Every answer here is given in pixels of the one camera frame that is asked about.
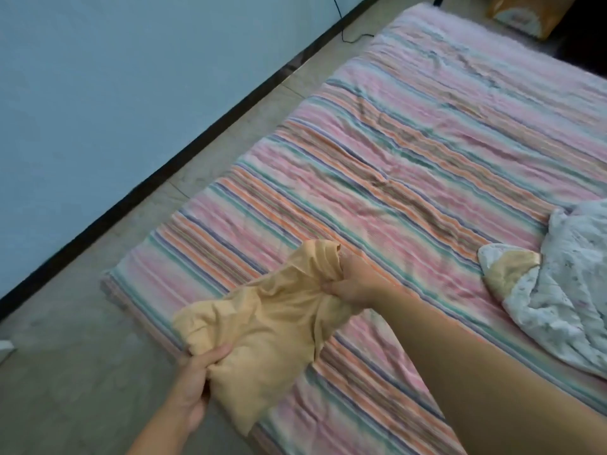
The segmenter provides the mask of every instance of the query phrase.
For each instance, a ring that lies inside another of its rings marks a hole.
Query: mattress
[[[418,5],[102,285],[178,352],[177,310],[277,268],[303,240],[335,240],[607,414],[606,383],[525,336],[476,259],[488,243],[537,250],[555,207],[606,196],[606,161],[606,81]],[[252,436],[277,454],[463,452],[373,311],[330,339]]]

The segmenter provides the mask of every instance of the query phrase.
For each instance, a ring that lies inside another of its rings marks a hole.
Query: black cable
[[[335,7],[338,8],[339,19],[340,20],[343,19],[342,15],[341,15],[341,9],[339,9],[338,1],[337,0],[333,0],[333,3],[335,3]],[[354,40],[354,41],[348,41],[348,40],[344,40],[344,29],[342,29],[342,41],[344,43],[354,44],[354,43],[356,43],[358,40],[360,40],[364,36],[370,36],[371,38],[373,38],[375,35],[371,35],[370,33],[363,33],[356,40]]]

